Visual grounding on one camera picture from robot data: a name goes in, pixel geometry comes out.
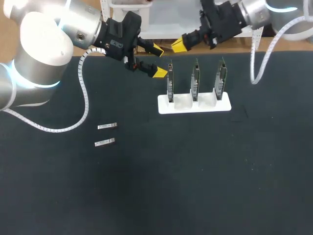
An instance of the white holder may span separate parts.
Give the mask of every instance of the white holder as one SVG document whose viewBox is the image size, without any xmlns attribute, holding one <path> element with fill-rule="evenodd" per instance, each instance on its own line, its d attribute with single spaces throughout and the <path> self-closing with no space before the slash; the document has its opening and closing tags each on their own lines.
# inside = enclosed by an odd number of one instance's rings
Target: white holder
<svg viewBox="0 0 313 235">
<path fill-rule="evenodd" d="M 174 103 L 170 103 L 168 95 L 158 96 L 158 112 L 160 114 L 186 114 L 204 112 L 230 111 L 229 96 L 223 93 L 222 100 L 217 100 L 215 89 L 212 93 L 199 93 L 198 102 L 194 102 L 191 92 L 189 94 L 174 94 Z"/>
</svg>

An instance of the metal bracket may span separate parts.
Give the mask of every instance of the metal bracket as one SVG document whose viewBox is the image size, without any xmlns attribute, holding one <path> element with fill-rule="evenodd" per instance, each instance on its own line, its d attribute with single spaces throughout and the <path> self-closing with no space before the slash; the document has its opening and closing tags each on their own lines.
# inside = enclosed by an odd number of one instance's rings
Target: metal bracket
<svg viewBox="0 0 313 235">
<path fill-rule="evenodd" d="M 225 83 L 226 83 L 226 77 L 227 77 L 227 67 L 225 64 L 224 59 L 220 61 L 219 68 L 216 73 L 216 78 L 215 78 L 215 94 L 217 100 L 221 100 L 225 88 Z"/>
<path fill-rule="evenodd" d="M 198 101 L 198 95 L 199 95 L 199 86 L 200 86 L 200 68 L 198 59 L 196 59 L 195 66 L 192 71 L 191 75 L 191 96 L 192 100 L 194 102 Z"/>
<path fill-rule="evenodd" d="M 167 74 L 167 96 L 170 103 L 174 103 L 174 72 L 173 64 L 168 65 L 168 74 Z"/>
</svg>

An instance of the black table surface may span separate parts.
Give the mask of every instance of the black table surface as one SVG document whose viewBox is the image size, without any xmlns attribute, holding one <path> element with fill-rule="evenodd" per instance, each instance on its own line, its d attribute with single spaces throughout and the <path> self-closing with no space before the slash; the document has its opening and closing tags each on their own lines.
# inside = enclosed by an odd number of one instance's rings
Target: black table surface
<svg viewBox="0 0 313 235">
<path fill-rule="evenodd" d="M 213 88 L 222 55 L 197 56 L 200 92 Z M 263 54 L 257 55 L 259 67 Z M 166 81 L 88 58 L 90 112 L 62 134 L 0 113 L 1 235 L 311 235 L 312 52 L 273 54 L 249 80 L 249 54 L 226 54 L 226 113 L 165 115 Z M 173 61 L 175 93 L 187 93 L 195 56 Z M 51 128 L 84 110 L 74 58 L 44 106 L 16 108 Z M 117 122 L 116 130 L 97 125 Z M 116 144 L 94 142 L 116 138 Z"/>
</svg>

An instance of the white spiral cable wrap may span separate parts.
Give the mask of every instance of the white spiral cable wrap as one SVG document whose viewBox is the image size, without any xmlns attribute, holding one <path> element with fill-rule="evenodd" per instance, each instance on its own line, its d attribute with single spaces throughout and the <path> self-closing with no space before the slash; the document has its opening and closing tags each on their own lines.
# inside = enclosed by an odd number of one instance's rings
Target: white spiral cable wrap
<svg viewBox="0 0 313 235">
<path fill-rule="evenodd" d="M 251 46 L 251 62 L 250 62 L 250 80 L 251 83 L 253 85 L 256 85 L 259 83 L 259 81 L 261 80 L 266 65 L 268 64 L 268 60 L 270 58 L 270 55 L 272 54 L 277 42 L 279 41 L 279 39 L 285 34 L 285 32 L 290 29 L 291 27 L 293 27 L 294 25 L 296 25 L 297 23 L 303 22 L 303 21 L 308 21 L 308 22 L 313 22 L 313 17 L 309 16 L 309 0 L 304 0 L 303 1 L 303 11 L 304 11 L 304 16 L 298 17 L 292 21 L 290 21 L 288 24 L 286 24 L 284 27 L 282 27 L 282 29 L 276 34 L 276 36 L 274 37 L 274 39 L 272 40 L 272 42 L 270 43 L 268 50 L 266 51 L 266 54 L 264 56 L 264 59 L 262 61 L 261 67 L 260 67 L 260 71 L 257 75 L 257 77 L 255 78 L 255 73 L 254 73 L 254 61 L 255 61 L 255 50 L 256 50 L 256 46 L 255 46 L 255 41 L 253 39 L 252 36 L 252 46 Z"/>
<path fill-rule="evenodd" d="M 67 128 L 63 128 L 63 129 L 50 129 L 50 128 L 47 128 L 47 127 L 43 127 L 41 125 L 38 125 L 36 123 L 34 123 L 33 121 L 25 118 L 24 116 L 20 115 L 19 113 L 11 110 L 11 109 L 6 109 L 4 110 L 4 112 L 7 112 L 9 114 L 12 114 L 13 116 L 16 116 L 17 118 L 19 118 L 20 120 L 26 122 L 27 124 L 41 130 L 41 131 L 45 131 L 45 132 L 50 132 L 50 133 L 61 133 L 61 132 L 67 132 L 67 131 L 71 131 L 75 128 L 77 128 L 78 126 L 80 126 L 87 118 L 87 115 L 88 115 L 88 111 L 89 111 L 89 100 L 88 100 L 88 94 L 87 94 L 87 90 L 86 90 L 86 87 L 85 87 L 85 84 L 84 84 L 84 79 L 83 79 L 83 64 L 84 64 L 84 61 L 86 59 L 86 57 L 91 54 L 91 53 L 94 53 L 94 52 L 97 52 L 97 53 L 101 53 L 101 54 L 106 54 L 105 50 L 102 49 L 102 48 L 98 48 L 98 47 L 95 47 L 95 48 L 91 48 L 91 49 L 88 49 L 84 54 L 83 56 L 80 58 L 80 61 L 79 61 L 79 65 L 78 65 L 78 79 L 79 79 L 79 83 L 80 83 L 80 86 L 82 87 L 82 91 L 83 91 L 83 95 L 84 95 L 84 99 L 85 99 L 85 111 L 84 111 L 84 114 L 82 116 L 82 118 L 74 125 L 70 126 L 70 127 L 67 127 Z"/>
</svg>

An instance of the screw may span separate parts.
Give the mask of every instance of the screw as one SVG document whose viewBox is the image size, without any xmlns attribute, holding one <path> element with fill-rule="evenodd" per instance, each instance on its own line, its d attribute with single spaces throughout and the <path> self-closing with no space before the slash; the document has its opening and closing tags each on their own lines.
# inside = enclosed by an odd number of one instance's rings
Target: screw
<svg viewBox="0 0 313 235">
<path fill-rule="evenodd" d="M 82 40 L 84 40 L 85 39 L 85 36 L 83 35 L 83 34 L 77 34 L 77 39 L 79 40 L 79 41 L 82 41 Z"/>
</svg>

